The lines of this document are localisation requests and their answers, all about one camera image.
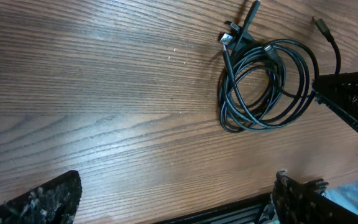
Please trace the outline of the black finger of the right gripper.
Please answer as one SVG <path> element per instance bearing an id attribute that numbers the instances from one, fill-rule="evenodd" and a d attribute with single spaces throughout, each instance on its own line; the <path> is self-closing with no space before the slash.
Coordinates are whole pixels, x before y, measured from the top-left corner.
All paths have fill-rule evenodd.
<path id="1" fill-rule="evenodd" d="M 358 72 L 322 75 L 313 83 L 316 100 L 358 133 Z"/>

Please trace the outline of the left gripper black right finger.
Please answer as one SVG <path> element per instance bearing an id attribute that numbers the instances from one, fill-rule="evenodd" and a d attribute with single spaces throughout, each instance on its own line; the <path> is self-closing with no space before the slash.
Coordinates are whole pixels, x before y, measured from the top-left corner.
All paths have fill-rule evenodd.
<path id="1" fill-rule="evenodd" d="M 272 202 L 280 223 L 358 224 L 358 215 L 323 196 L 327 186 L 324 179 L 299 183 L 278 171 Z"/>

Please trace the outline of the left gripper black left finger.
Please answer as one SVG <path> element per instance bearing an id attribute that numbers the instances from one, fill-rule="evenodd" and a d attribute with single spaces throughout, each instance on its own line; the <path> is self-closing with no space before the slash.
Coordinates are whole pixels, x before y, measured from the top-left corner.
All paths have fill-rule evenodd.
<path id="1" fill-rule="evenodd" d="M 69 170 L 0 205 L 0 223 L 73 223 L 81 195 L 79 172 Z"/>

